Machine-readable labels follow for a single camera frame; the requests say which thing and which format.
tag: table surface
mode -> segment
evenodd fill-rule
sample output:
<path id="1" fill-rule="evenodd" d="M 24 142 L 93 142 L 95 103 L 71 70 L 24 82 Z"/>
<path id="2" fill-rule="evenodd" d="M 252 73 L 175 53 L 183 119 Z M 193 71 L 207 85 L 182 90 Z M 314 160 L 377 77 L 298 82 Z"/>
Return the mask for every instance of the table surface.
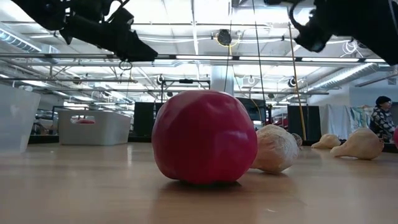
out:
<path id="1" fill-rule="evenodd" d="M 0 222 L 398 222 L 398 154 L 358 161 L 305 148 L 282 175 L 250 170 L 239 183 L 194 189 L 170 180 L 146 143 L 34 145 L 0 154 Z"/>

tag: squash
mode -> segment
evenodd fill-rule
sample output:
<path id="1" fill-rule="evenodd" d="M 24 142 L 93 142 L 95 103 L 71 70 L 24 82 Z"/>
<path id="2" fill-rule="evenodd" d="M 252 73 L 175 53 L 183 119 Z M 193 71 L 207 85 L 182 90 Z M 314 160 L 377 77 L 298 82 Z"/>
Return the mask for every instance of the squash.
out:
<path id="1" fill-rule="evenodd" d="M 311 148 L 313 149 L 333 149 L 341 144 L 338 137 L 334 134 L 324 134 L 321 139 L 313 144 Z"/>
<path id="2" fill-rule="evenodd" d="M 251 168 L 278 174 L 292 166 L 299 154 L 299 144 L 285 129 L 267 125 L 257 131 L 258 152 Z"/>
<path id="3" fill-rule="evenodd" d="M 360 128 L 352 133 L 341 146 L 334 147 L 330 154 L 335 157 L 350 156 L 372 160 L 380 156 L 384 143 L 368 128 Z"/>

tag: clear plastic container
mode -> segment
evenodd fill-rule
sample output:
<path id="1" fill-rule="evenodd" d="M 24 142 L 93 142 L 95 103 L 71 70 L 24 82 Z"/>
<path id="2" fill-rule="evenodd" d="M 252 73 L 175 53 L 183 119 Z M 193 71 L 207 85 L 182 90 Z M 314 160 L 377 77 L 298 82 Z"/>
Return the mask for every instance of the clear plastic container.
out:
<path id="1" fill-rule="evenodd" d="M 40 95 L 0 85 L 0 152 L 24 152 Z"/>
<path id="2" fill-rule="evenodd" d="M 76 116 L 94 121 L 77 123 Z M 128 142 L 131 118 L 106 111 L 62 110 L 58 112 L 60 144 L 113 146 Z"/>

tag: woman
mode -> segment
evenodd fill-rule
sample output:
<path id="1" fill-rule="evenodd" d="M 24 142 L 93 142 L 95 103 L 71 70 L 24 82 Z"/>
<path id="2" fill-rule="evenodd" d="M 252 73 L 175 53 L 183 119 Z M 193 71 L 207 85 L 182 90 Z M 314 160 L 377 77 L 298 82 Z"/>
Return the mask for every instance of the woman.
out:
<path id="1" fill-rule="evenodd" d="M 376 100 L 376 107 L 373 109 L 369 125 L 369 128 L 384 142 L 392 142 L 392 136 L 396 128 L 390 113 L 391 106 L 390 98 L 380 96 Z"/>

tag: red object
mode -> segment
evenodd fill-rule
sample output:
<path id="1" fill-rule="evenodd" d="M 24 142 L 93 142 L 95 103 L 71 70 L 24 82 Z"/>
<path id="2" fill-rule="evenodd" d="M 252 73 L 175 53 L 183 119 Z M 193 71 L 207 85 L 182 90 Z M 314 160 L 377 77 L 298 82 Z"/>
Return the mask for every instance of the red object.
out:
<path id="1" fill-rule="evenodd" d="M 396 145 L 396 148 L 398 148 L 398 127 L 396 128 L 396 130 L 394 131 L 394 136 L 392 137 L 394 140 L 394 143 Z"/>
<path id="2" fill-rule="evenodd" d="M 76 124 L 95 124 L 95 121 L 88 119 L 79 119 L 76 121 Z"/>
<path id="3" fill-rule="evenodd" d="M 239 100 L 212 90 L 175 95 L 152 131 L 155 161 L 168 178 L 191 184 L 235 182 L 257 154 L 257 136 Z"/>

